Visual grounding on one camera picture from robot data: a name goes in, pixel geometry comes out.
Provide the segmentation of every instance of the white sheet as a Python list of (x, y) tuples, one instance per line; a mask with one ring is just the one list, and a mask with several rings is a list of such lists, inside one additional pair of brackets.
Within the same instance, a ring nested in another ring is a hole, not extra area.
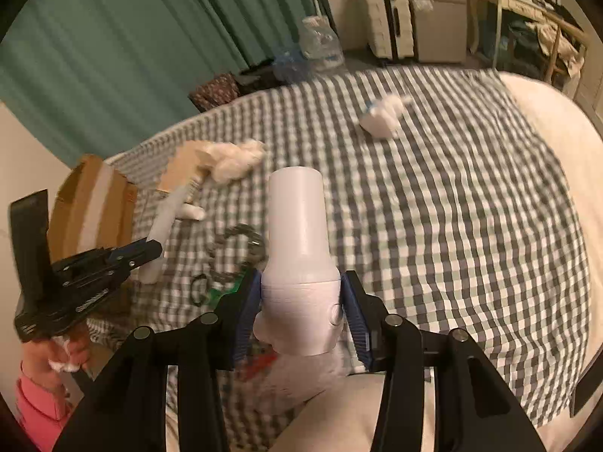
[[(590, 334), (586, 368), (603, 345), (603, 141), (584, 113), (542, 82), (501, 74), (532, 126), (560, 160), (580, 218), (590, 267)], [(382, 376), (349, 376), (314, 398), (271, 452), (367, 452), (379, 413)], [(603, 386), (573, 419), (569, 409), (538, 429), (549, 452), (561, 452), (592, 412)], [(423, 452), (433, 450), (433, 386), (426, 386)]]

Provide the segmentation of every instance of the hand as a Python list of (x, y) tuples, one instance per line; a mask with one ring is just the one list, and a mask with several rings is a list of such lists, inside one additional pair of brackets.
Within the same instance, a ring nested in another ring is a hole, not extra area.
[(63, 385), (57, 372), (53, 371), (48, 361), (73, 363), (86, 366), (90, 359), (90, 335), (86, 323), (74, 326), (65, 335), (69, 338), (67, 352), (54, 340), (38, 340), (23, 344), (23, 373), (38, 386), (53, 393), (63, 392)]

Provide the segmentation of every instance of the cardboard box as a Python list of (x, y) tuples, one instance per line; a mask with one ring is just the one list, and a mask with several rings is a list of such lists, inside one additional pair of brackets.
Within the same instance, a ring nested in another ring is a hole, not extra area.
[[(48, 225), (51, 262), (93, 248), (132, 242), (137, 187), (95, 155), (84, 155), (59, 189)], [(130, 296), (118, 290), (101, 315), (128, 313)]]

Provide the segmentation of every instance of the gray checkered blanket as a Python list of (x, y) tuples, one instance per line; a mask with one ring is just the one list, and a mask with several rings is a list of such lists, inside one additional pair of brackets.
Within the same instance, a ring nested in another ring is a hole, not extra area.
[[(412, 97), (400, 138), (375, 141), (358, 127), (386, 93)], [(241, 181), (202, 185), (202, 222), (176, 221), (161, 282), (136, 285), (125, 325), (91, 320), (114, 345), (148, 324), (158, 331), (204, 312), (189, 303), (204, 250), (237, 223), (266, 233), (271, 172), (310, 166), (324, 178), (331, 253), (369, 293), (430, 331), (465, 327), (498, 368), (535, 426), (569, 402), (586, 349), (589, 271), (559, 161), (492, 71), (396, 67), (257, 93), (142, 143), (114, 162), (140, 187), (135, 238), (149, 232), (154, 191), (176, 147), (189, 139), (266, 144)], [(216, 262), (245, 256), (234, 240)], [(176, 408), (176, 370), (168, 406)], [(220, 376), (228, 437), (265, 450), (294, 412), (251, 411), (235, 374)]]

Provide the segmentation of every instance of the pink shirt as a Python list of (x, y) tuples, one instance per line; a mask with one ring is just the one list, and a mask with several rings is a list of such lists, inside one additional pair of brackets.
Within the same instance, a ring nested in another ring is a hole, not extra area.
[(34, 445), (41, 452), (51, 452), (71, 412), (64, 395), (56, 396), (21, 374), (17, 380), (17, 408), (19, 423)]

